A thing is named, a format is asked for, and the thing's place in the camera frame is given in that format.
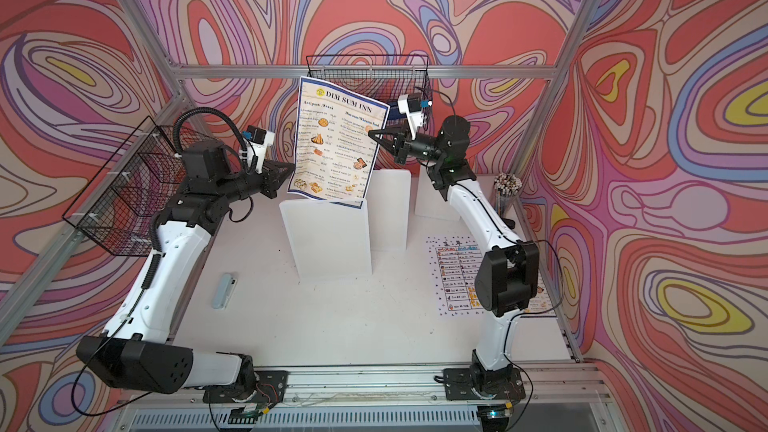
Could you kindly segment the Dim Sum Inn menu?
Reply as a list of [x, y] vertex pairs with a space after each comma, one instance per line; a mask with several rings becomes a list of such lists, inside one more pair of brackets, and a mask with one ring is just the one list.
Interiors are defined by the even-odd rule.
[[288, 192], [360, 208], [379, 149], [369, 133], [383, 128], [388, 113], [381, 101], [332, 82], [301, 78]]

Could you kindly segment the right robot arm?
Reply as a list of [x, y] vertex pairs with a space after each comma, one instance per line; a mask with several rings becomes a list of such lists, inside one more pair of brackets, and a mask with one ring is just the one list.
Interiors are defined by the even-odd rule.
[[371, 130], [367, 135], [397, 163], [409, 158], [424, 162], [433, 189], [458, 213], [483, 253], [475, 293], [487, 321], [468, 367], [473, 391], [488, 397], [501, 386], [516, 383], [522, 369], [508, 358], [508, 340], [515, 320], [538, 293], [539, 247], [514, 233], [484, 196], [466, 158], [469, 121], [451, 115], [434, 136], [402, 128]]

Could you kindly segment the clear pencil holder cup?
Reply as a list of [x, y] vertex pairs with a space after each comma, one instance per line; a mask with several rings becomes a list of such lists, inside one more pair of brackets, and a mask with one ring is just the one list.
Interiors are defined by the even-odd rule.
[[505, 217], [512, 199], [522, 188], [519, 177], [510, 173], [500, 173], [493, 181], [494, 209], [500, 217]]

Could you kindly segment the white board middle panel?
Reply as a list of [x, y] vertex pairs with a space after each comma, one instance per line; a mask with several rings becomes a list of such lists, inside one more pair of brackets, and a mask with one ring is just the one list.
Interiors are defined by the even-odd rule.
[[412, 176], [407, 170], [372, 172], [366, 195], [372, 250], [406, 249], [411, 185]]

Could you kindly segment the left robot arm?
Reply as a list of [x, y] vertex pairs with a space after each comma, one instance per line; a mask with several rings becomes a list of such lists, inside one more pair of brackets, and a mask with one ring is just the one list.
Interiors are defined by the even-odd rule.
[[[184, 145], [182, 129], [199, 115], [220, 118], [236, 147], [218, 139]], [[192, 272], [232, 204], [256, 195], [275, 198], [295, 166], [268, 159], [273, 132], [253, 125], [239, 130], [227, 114], [208, 107], [183, 113], [171, 142], [185, 177], [152, 216], [149, 254], [127, 298], [100, 335], [80, 340], [76, 355], [84, 370], [113, 389], [173, 394], [195, 388], [204, 390], [209, 402], [246, 402], [259, 384], [249, 355], [199, 352], [168, 338]]]

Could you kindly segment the white board panel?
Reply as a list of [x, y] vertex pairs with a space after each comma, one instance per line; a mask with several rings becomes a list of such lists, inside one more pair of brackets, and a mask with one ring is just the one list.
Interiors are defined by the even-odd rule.
[[443, 200], [424, 170], [417, 179], [414, 213], [417, 216], [445, 221], [459, 221], [460, 214]]
[[372, 250], [406, 249], [411, 185], [412, 176], [407, 170], [372, 172], [366, 195]]
[[311, 199], [279, 206], [300, 279], [325, 282], [372, 274], [367, 203]]

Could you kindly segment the white board front panel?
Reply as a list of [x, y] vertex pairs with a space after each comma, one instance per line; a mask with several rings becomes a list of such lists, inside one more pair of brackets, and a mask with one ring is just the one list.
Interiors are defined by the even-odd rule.
[[325, 282], [372, 274], [367, 203], [311, 199], [279, 206], [300, 279]]

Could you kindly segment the small grey-blue eraser block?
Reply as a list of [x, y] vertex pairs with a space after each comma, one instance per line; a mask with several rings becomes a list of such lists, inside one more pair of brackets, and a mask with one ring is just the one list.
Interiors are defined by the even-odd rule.
[[237, 285], [237, 277], [232, 275], [231, 273], [224, 273], [221, 276], [218, 286], [216, 288], [215, 294], [211, 302], [211, 307], [214, 310], [225, 309], [230, 301], [230, 298], [233, 294], [233, 291], [236, 285]]

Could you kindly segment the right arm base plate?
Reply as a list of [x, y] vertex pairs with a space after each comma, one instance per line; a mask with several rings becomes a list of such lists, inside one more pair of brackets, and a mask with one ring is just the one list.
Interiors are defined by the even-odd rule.
[[526, 397], [521, 370], [506, 367], [482, 372], [473, 367], [447, 368], [434, 377], [444, 388], [448, 401], [509, 401], [517, 403]]

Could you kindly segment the white board right panel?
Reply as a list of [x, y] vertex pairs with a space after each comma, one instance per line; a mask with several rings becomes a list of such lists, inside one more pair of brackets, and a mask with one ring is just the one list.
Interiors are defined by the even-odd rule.
[[445, 221], [459, 221], [460, 214], [443, 200], [424, 170], [417, 179], [414, 213], [417, 216]]

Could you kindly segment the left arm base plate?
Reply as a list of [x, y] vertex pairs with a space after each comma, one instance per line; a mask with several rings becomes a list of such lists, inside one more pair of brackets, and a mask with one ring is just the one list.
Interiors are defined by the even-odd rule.
[[256, 370], [234, 384], [206, 387], [203, 402], [274, 406], [284, 400], [288, 377], [287, 370]]

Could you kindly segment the hand-drawn colourful menu sheet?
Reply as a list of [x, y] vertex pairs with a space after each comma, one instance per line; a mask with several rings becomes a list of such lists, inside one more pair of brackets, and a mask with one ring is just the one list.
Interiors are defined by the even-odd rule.
[[428, 236], [425, 240], [432, 295], [442, 317], [481, 315], [475, 278], [484, 253], [470, 236]]

